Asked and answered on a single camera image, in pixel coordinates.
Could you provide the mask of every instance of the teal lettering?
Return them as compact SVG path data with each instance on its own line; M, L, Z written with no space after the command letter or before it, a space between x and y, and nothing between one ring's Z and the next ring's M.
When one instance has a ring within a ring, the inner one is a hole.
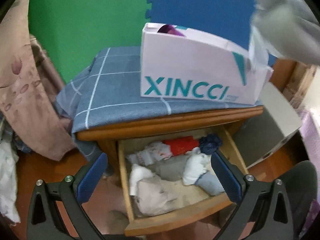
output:
M228 91L229 87L225 87L224 91L222 92L221 96L219 97L219 100L223 99L224 95Z
M148 82L150 84L150 88L144 94L149 95L152 91L154 91L154 92L156 92L156 94L158 96L161 96L161 92L159 91L157 85L153 82L152 78L149 76L146 76L145 78L146 78L146 80L148 80ZM164 80L164 77L159 77L156 80L156 83L159 85L162 82L162 80Z
M196 98L203 98L204 97L204 95L197 94L197 88L200 87L200 86L206 86L207 87L207 86L209 86L209 83L207 83L207 82L199 82L199 83L194 85L194 87L192 89L192 94Z
M166 96L170 95L171 85L172 85L172 78L168 78L167 88L165 90L165 95Z
M208 97L209 97L210 99L217 99L217 96L211 95L212 90L214 90L215 88L221 89L221 88L223 88L223 86L220 85L220 84L216 84L216 85L211 86L211 87L209 88L209 90L208 90Z
M191 86L192 80L188 80L186 88L183 87L180 78L176 79L176 82L174 84L173 93L172 95L175 97L177 96L178 88L180 88L182 94L184 97L188 96L190 86Z

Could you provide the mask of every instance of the drawer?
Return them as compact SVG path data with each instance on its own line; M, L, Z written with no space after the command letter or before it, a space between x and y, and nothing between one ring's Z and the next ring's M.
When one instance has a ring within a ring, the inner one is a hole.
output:
M222 125L199 130L119 141L118 154L120 176L125 206L130 222L125 229L126 236L149 235L179 228L214 214L231 204L231 201L228 199L225 193L212 197L207 195L197 186L182 186L182 183L180 183L181 185L174 185L172 188L177 190L187 188L187 194L189 195L188 203L190 203L189 205L167 214L154 217L138 217L134 213L134 210L136 210L135 203L132 201L129 195L129 175L131 171L131 165L125 160L125 155L134 151L143 150L146 145L153 141L161 141L164 139L173 139L190 135L192 135L195 139L199 139L202 136L206 136L210 133L216 133L219 135L222 140L222 146L220 147L221 152L230 161L230 163L235 164L243 174L247 174L248 170L238 149L236 148L235 143Z

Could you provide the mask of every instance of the dark pants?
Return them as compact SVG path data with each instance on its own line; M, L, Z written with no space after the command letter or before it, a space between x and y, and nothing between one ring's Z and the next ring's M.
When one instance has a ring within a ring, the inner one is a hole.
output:
M304 161L279 177L287 190L293 218L294 235L297 237L306 220L311 202L317 199L317 173L314 165Z

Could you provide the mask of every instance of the wooden floor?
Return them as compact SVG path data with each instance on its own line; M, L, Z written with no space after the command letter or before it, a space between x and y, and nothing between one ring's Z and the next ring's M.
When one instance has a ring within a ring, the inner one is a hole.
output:
M292 158L293 151L294 148L287 144L263 162L250 168L249 172L254 176L265 173L266 177L263 180L272 181L295 165L296 160ZM35 182L38 179L43 179L45 182L61 181L66 175L74 175L86 163L86 160L76 150L68 153L60 162L48 160L35 153L31 155L19 153L19 157L16 206L21 217L21 223L12 227L12 230L20 240L26 240L28 208ZM108 211L119 210L125 213L122 189L115 186L110 178L101 179L91 199L83 207L101 233L108 234ZM77 236L63 206L59 205L59 208L71 236ZM214 238L218 231L219 228L211 224L196 222L175 230L150 235L148 239L210 240Z

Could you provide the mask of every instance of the screw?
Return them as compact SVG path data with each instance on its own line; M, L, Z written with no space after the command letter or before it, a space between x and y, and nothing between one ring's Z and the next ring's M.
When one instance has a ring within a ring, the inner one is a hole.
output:
M252 176L250 174L246 175L245 178L246 178L247 181L253 181L254 180L254 176Z
M72 181L73 180L73 177L71 176L71 175L68 175L68 176L66 176L65 178L64 178L64 181L65 182L70 182L70 181Z
M40 186L40 185L42 185L42 183L43 183L43 180L42 179L38 179L37 182L36 182L36 185Z
M282 185L282 180L280 180L280 179L276 179L276 184L278 184L278 185Z

